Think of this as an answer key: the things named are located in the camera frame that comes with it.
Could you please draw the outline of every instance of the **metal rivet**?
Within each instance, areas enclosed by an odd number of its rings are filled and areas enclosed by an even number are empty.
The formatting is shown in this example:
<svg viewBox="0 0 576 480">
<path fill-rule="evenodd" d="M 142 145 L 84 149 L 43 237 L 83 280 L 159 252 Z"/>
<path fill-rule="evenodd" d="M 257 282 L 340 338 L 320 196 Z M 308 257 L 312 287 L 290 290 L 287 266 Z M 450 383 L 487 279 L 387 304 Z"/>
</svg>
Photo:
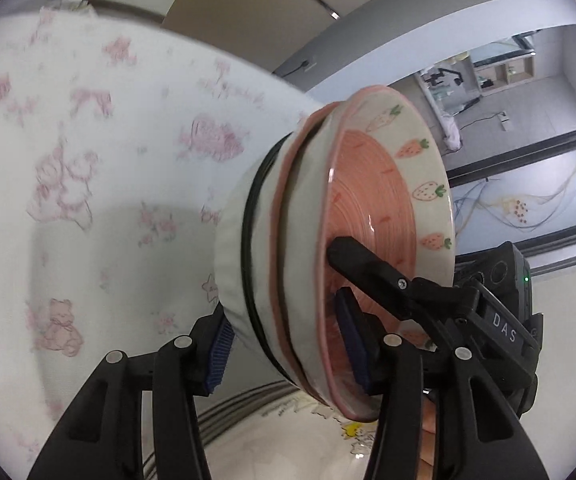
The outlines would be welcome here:
<svg viewBox="0 0 576 480">
<path fill-rule="evenodd" d="M 460 346 L 459 348 L 457 348 L 454 351 L 454 354 L 462 361 L 472 359 L 472 352 L 470 351 L 469 348 L 466 348 L 465 346 Z"/>
<path fill-rule="evenodd" d="M 383 342 L 388 346 L 400 346 L 403 340 L 397 334 L 386 334 L 383 336 Z"/>
<path fill-rule="evenodd" d="M 119 352 L 118 350 L 113 350 L 106 354 L 106 361 L 108 361 L 111 365 L 118 363 L 124 358 L 124 354 Z"/>
<path fill-rule="evenodd" d="M 180 335 L 175 339 L 175 346 L 177 348 L 188 348 L 193 343 L 193 338 L 189 335 Z"/>
</svg>

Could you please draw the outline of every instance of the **frosted glass panel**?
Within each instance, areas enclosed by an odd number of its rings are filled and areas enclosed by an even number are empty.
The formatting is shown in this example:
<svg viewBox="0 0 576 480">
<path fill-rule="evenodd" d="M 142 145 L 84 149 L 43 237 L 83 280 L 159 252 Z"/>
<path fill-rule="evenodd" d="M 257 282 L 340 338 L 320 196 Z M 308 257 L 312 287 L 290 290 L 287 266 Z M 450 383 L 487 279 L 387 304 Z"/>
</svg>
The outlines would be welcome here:
<svg viewBox="0 0 576 480">
<path fill-rule="evenodd" d="M 576 225 L 576 150 L 452 190 L 456 253 Z"/>
</svg>

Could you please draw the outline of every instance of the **white floral tablecloth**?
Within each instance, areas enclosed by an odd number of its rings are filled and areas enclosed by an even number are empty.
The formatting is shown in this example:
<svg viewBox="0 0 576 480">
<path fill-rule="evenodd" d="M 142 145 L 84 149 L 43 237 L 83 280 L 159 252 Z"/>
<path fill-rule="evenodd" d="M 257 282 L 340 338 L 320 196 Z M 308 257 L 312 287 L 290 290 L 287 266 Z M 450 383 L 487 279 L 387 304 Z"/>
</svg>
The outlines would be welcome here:
<svg viewBox="0 0 576 480">
<path fill-rule="evenodd" d="M 13 479 L 106 352 L 154 351 L 212 311 L 228 193 L 318 107 L 167 32 L 0 18 L 0 463 Z"/>
</svg>

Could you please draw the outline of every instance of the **star print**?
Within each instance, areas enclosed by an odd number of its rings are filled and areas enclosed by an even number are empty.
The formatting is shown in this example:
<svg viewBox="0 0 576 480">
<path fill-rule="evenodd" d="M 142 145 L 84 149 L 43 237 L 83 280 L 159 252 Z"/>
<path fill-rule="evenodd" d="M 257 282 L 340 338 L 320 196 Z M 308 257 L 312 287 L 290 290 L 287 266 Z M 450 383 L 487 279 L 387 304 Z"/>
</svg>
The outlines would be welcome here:
<svg viewBox="0 0 576 480">
<path fill-rule="evenodd" d="M 217 284 L 214 282 L 214 276 L 212 274 L 208 276 L 208 281 L 205 282 L 201 288 L 206 291 L 208 303 L 219 299 L 219 291 L 217 290 Z"/>
</svg>

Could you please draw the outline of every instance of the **hand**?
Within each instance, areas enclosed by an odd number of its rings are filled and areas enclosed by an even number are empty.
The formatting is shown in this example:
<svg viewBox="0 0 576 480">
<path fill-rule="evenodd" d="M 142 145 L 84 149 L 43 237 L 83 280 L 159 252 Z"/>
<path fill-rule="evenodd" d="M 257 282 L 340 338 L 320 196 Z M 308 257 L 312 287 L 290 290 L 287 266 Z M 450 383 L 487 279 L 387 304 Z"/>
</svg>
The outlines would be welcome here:
<svg viewBox="0 0 576 480">
<path fill-rule="evenodd" d="M 437 409 L 434 403 L 427 398 L 423 399 L 423 423 L 421 429 L 421 453 L 417 480 L 432 480 L 434 441 L 437 433 Z"/>
</svg>

